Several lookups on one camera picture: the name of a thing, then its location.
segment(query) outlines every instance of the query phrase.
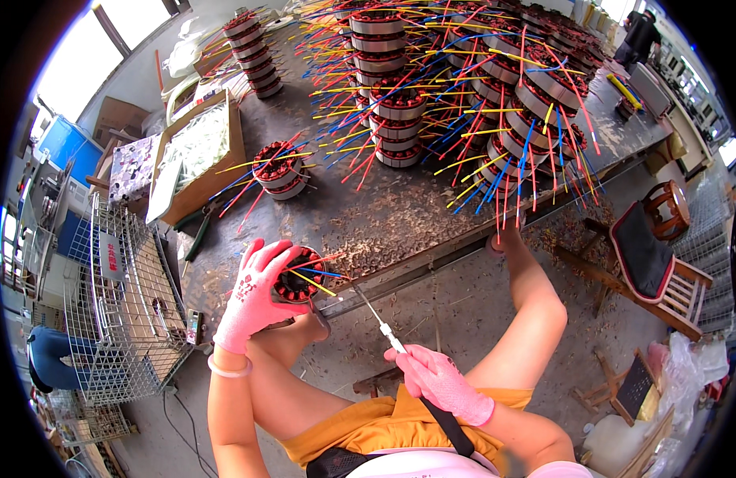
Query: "pliers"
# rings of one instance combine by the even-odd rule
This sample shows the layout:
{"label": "pliers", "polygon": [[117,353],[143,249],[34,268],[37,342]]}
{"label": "pliers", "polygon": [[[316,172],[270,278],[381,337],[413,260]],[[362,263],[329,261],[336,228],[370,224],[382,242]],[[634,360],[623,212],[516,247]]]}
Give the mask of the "pliers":
{"label": "pliers", "polygon": [[192,247],[190,247],[190,250],[187,252],[187,254],[184,255],[185,263],[190,263],[195,258],[196,254],[198,253],[200,243],[201,241],[203,241],[203,236],[206,234],[206,229],[209,226],[211,215],[214,213],[215,210],[219,209],[219,207],[219,203],[216,200],[213,200],[207,205],[195,211],[194,213],[185,215],[184,217],[182,217],[182,219],[180,219],[178,223],[174,224],[173,229],[179,232],[186,224],[192,222],[194,219],[197,219],[201,215],[203,216],[203,222],[200,225],[200,229],[198,229],[198,234],[195,234],[195,241],[192,243]]}

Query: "bracelet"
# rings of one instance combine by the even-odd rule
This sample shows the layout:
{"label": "bracelet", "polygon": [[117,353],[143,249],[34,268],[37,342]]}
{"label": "bracelet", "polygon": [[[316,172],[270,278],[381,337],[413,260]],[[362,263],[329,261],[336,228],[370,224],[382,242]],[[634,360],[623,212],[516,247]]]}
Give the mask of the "bracelet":
{"label": "bracelet", "polygon": [[245,377],[249,373],[251,373],[251,370],[253,370],[253,368],[254,368],[254,364],[253,364],[253,362],[251,361],[250,358],[246,357],[245,360],[246,360],[245,368],[243,368],[239,372],[229,372],[229,370],[224,370],[222,368],[219,368],[214,363],[214,354],[212,353],[211,355],[209,355],[209,368],[216,375],[220,375],[222,377],[227,377],[227,378],[240,378],[240,377]]}

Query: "sign with red text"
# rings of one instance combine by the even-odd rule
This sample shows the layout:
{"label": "sign with red text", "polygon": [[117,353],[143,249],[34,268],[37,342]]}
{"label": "sign with red text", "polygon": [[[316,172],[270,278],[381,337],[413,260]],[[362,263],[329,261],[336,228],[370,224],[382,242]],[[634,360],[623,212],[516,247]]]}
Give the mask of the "sign with red text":
{"label": "sign with red text", "polygon": [[121,260],[121,244],[114,235],[99,233],[99,262],[102,276],[113,281],[124,280],[124,263]]}

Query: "pink work glove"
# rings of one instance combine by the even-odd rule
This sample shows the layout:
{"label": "pink work glove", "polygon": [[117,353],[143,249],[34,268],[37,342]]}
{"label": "pink work glove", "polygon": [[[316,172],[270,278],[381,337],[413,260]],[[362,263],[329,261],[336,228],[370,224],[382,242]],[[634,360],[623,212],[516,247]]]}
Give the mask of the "pink work glove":
{"label": "pink work glove", "polygon": [[405,372],[405,387],[411,396],[424,396],[469,425],[478,427],[487,423],[496,403],[469,385],[451,358],[420,345],[404,347],[408,353],[389,349],[384,352],[384,358],[397,362]]}
{"label": "pink work glove", "polygon": [[263,239],[254,239],[240,261],[240,272],[227,309],[214,335],[214,343],[232,353],[245,353],[251,334],[267,325],[310,311],[305,304],[277,304],[270,290],[285,266],[301,254],[301,247],[289,240],[262,248]]}

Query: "chair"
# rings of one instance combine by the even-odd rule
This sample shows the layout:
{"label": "chair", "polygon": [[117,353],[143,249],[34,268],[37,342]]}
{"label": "chair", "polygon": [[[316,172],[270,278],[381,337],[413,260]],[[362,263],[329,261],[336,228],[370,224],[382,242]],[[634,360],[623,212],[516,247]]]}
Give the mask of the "chair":
{"label": "chair", "polygon": [[[597,293],[593,304],[594,317],[599,314],[605,297],[612,290],[655,314],[660,320],[683,333],[690,340],[697,341],[702,337],[703,333],[697,326],[697,322],[702,311],[705,291],[713,283],[710,275],[683,261],[674,259],[673,273],[666,285],[662,300],[656,304],[643,301],[631,291],[622,278],[620,262],[610,238],[610,227],[589,218],[584,219],[583,224],[586,229],[596,233],[591,241],[585,244],[578,253],[557,245],[554,248],[554,255],[582,271],[586,277],[602,283],[601,290]],[[610,246],[604,268],[584,258],[584,255],[600,240],[604,240]]]}
{"label": "chair", "polygon": [[599,413],[597,406],[609,400],[612,408],[632,427],[650,387],[655,383],[650,366],[642,351],[636,348],[631,367],[615,374],[600,350],[594,349],[593,353],[602,365],[606,382],[585,393],[575,387],[572,390],[574,397],[592,414]]}

